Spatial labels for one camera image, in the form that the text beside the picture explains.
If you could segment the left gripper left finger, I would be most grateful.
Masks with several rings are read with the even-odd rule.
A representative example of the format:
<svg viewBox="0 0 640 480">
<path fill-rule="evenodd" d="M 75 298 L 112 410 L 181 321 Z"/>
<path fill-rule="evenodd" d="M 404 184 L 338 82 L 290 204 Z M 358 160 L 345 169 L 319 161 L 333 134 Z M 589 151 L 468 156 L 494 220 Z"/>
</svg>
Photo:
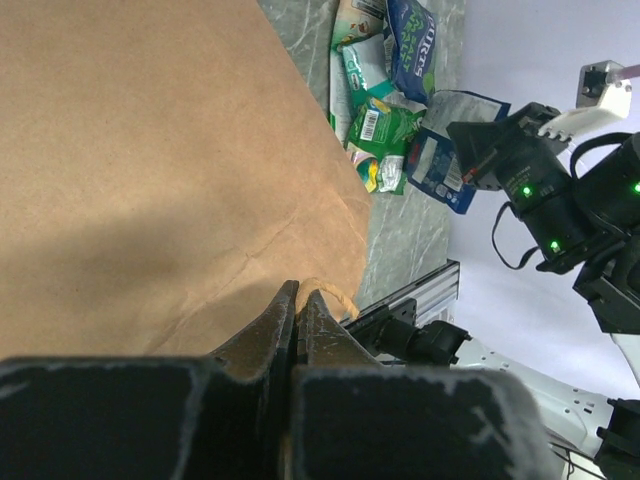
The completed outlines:
<svg viewBox="0 0 640 480">
<path fill-rule="evenodd" d="M 206 355 L 4 360 L 2 477 L 280 478 L 298 289 Z"/>
</svg>

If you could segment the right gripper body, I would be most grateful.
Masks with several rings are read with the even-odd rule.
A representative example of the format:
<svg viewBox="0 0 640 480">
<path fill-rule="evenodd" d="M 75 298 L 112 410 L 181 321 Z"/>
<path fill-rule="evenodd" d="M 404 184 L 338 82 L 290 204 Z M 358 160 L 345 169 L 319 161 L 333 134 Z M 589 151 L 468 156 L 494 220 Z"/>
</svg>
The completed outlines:
<svg viewBox="0 0 640 480">
<path fill-rule="evenodd" d="M 573 181 L 558 159 L 566 143 L 537 134 L 559 111 L 532 102 L 515 113 L 525 115 L 520 122 L 525 166 L 506 175 L 464 174 L 464 181 L 478 190 L 504 191 L 547 262 L 579 258 L 593 247 L 598 230 L 578 207 Z"/>
</svg>

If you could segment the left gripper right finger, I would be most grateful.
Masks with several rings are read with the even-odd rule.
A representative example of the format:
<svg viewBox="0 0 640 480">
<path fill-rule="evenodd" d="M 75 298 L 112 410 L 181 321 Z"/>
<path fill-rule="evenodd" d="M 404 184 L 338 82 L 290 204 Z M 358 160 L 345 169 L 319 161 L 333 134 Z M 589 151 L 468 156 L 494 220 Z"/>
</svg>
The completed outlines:
<svg viewBox="0 0 640 480">
<path fill-rule="evenodd" d="M 294 370 L 292 479 L 557 479 L 526 387 L 500 371 L 342 362 L 322 295 L 295 299 L 307 361 Z"/>
</svg>

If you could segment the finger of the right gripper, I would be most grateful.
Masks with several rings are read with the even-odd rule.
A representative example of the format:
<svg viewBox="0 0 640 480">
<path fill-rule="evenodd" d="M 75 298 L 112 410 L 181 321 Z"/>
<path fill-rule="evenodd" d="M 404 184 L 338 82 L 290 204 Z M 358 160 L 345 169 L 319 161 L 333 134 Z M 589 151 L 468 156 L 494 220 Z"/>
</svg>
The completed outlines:
<svg viewBox="0 0 640 480">
<path fill-rule="evenodd" d="M 461 172 L 465 175 L 506 175 L 525 166 L 523 134 L 515 113 L 494 122 L 455 121 L 446 127 Z"/>
</svg>

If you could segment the blue Burts spicy bag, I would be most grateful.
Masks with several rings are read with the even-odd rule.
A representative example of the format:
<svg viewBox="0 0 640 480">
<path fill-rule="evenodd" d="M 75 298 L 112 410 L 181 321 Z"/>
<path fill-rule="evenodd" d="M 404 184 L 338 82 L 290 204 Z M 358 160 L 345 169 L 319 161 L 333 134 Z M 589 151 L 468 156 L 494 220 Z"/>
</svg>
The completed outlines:
<svg viewBox="0 0 640 480">
<path fill-rule="evenodd" d="M 408 183 L 447 205 L 467 213 L 475 189 L 464 183 L 453 142 L 446 128 L 452 122 L 493 122 L 505 118 L 511 104 L 470 91 L 443 90 L 429 102 L 405 159 Z"/>
</svg>

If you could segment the green snack bag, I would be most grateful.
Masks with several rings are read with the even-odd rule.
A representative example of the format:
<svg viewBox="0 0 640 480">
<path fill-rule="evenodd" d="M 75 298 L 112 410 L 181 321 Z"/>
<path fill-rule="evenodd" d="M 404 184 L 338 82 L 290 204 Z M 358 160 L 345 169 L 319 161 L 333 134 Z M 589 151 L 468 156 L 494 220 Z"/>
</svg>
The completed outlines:
<svg viewBox="0 0 640 480">
<path fill-rule="evenodd" d="M 359 108 L 345 151 L 369 193 L 403 195 L 405 157 L 425 110 L 413 112 L 369 97 Z"/>
</svg>

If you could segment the blue Burts chips bag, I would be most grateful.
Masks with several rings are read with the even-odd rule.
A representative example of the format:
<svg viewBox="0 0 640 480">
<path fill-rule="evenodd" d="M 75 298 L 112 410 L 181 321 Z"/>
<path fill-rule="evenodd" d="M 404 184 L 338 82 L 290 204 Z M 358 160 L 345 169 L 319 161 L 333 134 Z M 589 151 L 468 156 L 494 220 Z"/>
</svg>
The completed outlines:
<svg viewBox="0 0 640 480">
<path fill-rule="evenodd" d="M 436 90 L 434 15 L 419 1 L 387 1 L 383 36 L 392 84 L 408 100 L 427 104 Z"/>
</svg>

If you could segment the teal snack packet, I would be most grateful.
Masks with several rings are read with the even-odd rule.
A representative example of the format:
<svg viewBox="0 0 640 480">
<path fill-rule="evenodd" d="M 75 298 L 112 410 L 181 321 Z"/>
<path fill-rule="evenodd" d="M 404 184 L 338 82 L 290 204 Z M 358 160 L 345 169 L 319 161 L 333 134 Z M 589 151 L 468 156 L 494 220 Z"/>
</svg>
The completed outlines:
<svg viewBox="0 0 640 480">
<path fill-rule="evenodd" d="M 344 46 L 342 58 L 355 108 L 363 105 L 369 97 L 384 100 L 396 91 L 387 72 L 382 33 Z"/>
</svg>

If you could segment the brown paper bag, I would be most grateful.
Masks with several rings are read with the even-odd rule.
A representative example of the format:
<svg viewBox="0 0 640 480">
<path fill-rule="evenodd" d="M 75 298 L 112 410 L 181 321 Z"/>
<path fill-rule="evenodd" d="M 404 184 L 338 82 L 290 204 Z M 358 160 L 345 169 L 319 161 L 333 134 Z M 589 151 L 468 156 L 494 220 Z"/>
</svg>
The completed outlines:
<svg viewBox="0 0 640 480">
<path fill-rule="evenodd" d="M 213 350 L 348 297 L 371 199 L 254 1 L 1 5 L 1 354 Z"/>
</svg>

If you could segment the green Cheetos chips bag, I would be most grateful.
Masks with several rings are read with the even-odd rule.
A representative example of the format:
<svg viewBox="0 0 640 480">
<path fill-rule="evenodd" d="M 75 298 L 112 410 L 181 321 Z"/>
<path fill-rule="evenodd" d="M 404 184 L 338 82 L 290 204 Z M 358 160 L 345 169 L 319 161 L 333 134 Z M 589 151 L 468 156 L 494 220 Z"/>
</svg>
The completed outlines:
<svg viewBox="0 0 640 480">
<path fill-rule="evenodd" d="M 356 50 L 362 63 L 368 62 L 384 68 L 383 21 L 386 15 L 385 1 L 339 1 L 334 19 L 329 47 L 329 122 L 343 144 L 356 113 L 356 101 L 365 88 L 362 75 L 346 66 L 343 48 Z"/>
</svg>

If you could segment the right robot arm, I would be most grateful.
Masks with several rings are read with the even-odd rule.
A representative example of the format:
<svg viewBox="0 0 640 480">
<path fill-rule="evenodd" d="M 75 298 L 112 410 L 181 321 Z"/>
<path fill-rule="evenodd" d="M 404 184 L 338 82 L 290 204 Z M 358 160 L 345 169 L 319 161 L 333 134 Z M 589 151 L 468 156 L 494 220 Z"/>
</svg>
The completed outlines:
<svg viewBox="0 0 640 480">
<path fill-rule="evenodd" d="M 639 367 L 639 137 L 604 133 L 617 115 L 531 103 L 494 122 L 447 128 L 463 181 L 503 191 L 542 256 L 538 270 L 576 273 L 575 291 L 600 330 Z M 639 475 L 639 403 L 588 392 L 511 362 L 479 340 L 454 354 L 460 368 L 515 376 L 538 404 L 553 446 L 591 460 L 604 479 Z"/>
</svg>

